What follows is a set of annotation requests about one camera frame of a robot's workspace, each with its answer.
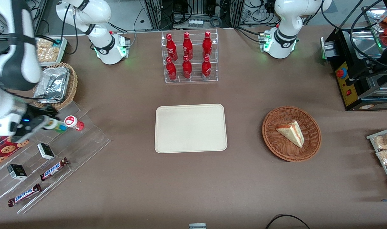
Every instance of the brown basket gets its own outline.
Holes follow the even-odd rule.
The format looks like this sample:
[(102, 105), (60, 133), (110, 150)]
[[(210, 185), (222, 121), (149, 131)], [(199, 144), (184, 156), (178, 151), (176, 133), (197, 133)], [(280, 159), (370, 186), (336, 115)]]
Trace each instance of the brown basket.
[[(69, 76), (66, 99), (62, 103), (50, 103), (51, 106), (53, 106), (55, 109), (60, 110), (61, 108), (67, 106), (75, 97), (76, 87), (78, 86), (78, 77), (76, 75), (76, 72), (73, 70), (73, 68), (67, 63), (54, 64), (54, 65), (48, 66), (47, 68), (57, 68), (57, 67), (66, 67), (71, 71), (71, 74)], [(37, 87), (34, 87), (32, 89), (32, 92), (35, 93), (36, 89)], [(33, 101), (32, 104), (36, 107), (45, 106), (45, 103), (38, 103), (37, 101)]]
[[(305, 142), (302, 148), (280, 134), (276, 128), (296, 120)], [(282, 106), (270, 111), (263, 121), (262, 133), (269, 149), (286, 161), (299, 162), (312, 158), (319, 150), (322, 136), (316, 121), (307, 112), (293, 106)]]

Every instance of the clear acrylic display stand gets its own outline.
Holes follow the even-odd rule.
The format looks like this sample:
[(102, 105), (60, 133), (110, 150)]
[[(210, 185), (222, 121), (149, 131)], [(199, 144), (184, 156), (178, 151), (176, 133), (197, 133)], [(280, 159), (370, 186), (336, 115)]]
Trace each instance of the clear acrylic display stand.
[[(202, 43), (205, 38), (205, 32), (211, 32), (211, 40), (212, 40), (212, 54), (210, 56), (210, 63), (212, 65), (211, 68), (211, 77), (209, 80), (202, 79)], [(184, 32), (186, 31), (169, 31), (162, 32), (161, 34), (161, 48), (163, 53), (163, 65), (164, 65), (164, 76), (166, 83), (189, 83), (189, 82), (209, 82), (209, 81), (218, 81), (219, 69), (218, 69), (218, 30), (217, 29), (199, 29), (199, 30), (189, 30), (189, 36), (193, 45), (193, 58), (191, 60), (192, 63), (192, 78), (187, 80), (183, 75), (182, 63), (184, 51), (182, 49), (182, 44), (184, 42)], [(176, 81), (169, 80), (166, 68), (166, 58), (168, 56), (167, 53), (167, 39), (165, 38), (167, 33), (172, 34), (172, 39), (176, 45), (176, 53), (178, 54), (177, 61), (174, 62), (176, 67)]]
[[(18, 196), (39, 183), (42, 189), (41, 193), (33, 194), (30, 198), (22, 200), (11, 208), (17, 214), (27, 212), (110, 142), (101, 129), (92, 123), (86, 112), (85, 109), (78, 106), (75, 102), (71, 102), (59, 111), (58, 117), (64, 120), (66, 116), (74, 115), (85, 124), (82, 131), (68, 128), (64, 133), (60, 134), (54, 130), (40, 130), (29, 139), (30, 143), (28, 145), (0, 164), (0, 201), (3, 201), (6, 207), (8, 207), (7, 202), (9, 199)], [(40, 142), (50, 145), (55, 154), (53, 160), (41, 157), (37, 148)], [(41, 181), (40, 175), (64, 157), (67, 158), (69, 164), (46, 181)], [(28, 177), (24, 180), (12, 179), (6, 168), (9, 164), (22, 165)]]

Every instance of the brown table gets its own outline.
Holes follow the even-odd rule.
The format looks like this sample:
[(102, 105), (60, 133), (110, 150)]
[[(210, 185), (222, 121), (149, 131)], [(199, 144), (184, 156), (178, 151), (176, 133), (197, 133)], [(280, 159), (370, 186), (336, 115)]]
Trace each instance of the brown table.
[[(166, 85), (160, 32), (138, 34), (130, 57), (102, 64), (80, 37), (67, 62), (79, 77), (75, 101), (112, 142), (43, 198), (16, 215), (0, 202), (0, 228), (264, 228), (277, 214), (311, 228), (387, 228), (387, 177), (365, 136), (387, 129), (387, 111), (348, 113), (320, 57), (329, 26), (306, 26), (286, 59), (260, 53), (233, 29), (219, 30), (220, 80)], [(75, 39), (68, 38), (74, 45)], [(158, 154), (159, 106), (221, 103), (228, 148)], [(291, 105), (320, 125), (311, 160), (285, 162), (261, 138), (264, 116)], [(271, 228), (297, 226), (279, 219)]]

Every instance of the white robotic arm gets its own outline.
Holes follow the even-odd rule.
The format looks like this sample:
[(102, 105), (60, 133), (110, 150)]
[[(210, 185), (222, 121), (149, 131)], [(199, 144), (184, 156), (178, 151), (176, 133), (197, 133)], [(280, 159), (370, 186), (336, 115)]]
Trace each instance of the white robotic arm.
[(30, 9), (23, 0), (0, 0), (0, 14), (9, 29), (9, 47), (0, 52), (0, 136), (23, 142), (44, 127), (57, 112), (36, 108), (7, 89), (31, 90), (40, 80)]
[(111, 9), (103, 0), (66, 0), (57, 3), (58, 17), (85, 33), (105, 64), (116, 64), (128, 57), (130, 40), (111, 34), (103, 23), (110, 20)]
[(276, 0), (275, 12), (281, 17), (281, 22), (278, 28), (265, 31), (263, 51), (274, 58), (286, 58), (294, 49), (302, 28), (300, 16), (314, 14), (321, 5), (325, 11), (331, 3), (332, 0)]

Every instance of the small black box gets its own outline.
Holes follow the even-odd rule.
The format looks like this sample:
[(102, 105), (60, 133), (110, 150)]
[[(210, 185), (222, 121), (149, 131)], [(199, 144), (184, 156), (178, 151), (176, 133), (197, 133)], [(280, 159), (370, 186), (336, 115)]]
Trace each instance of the small black box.
[(13, 179), (24, 180), (27, 178), (27, 174), (25, 173), (22, 165), (9, 164), (7, 170)]
[(40, 143), (37, 146), (38, 146), (38, 151), (41, 154), (41, 157), (43, 157), (45, 159), (48, 159), (48, 160), (54, 159), (55, 155), (52, 152), (52, 150), (51, 150), (49, 145), (47, 145), (45, 143)]

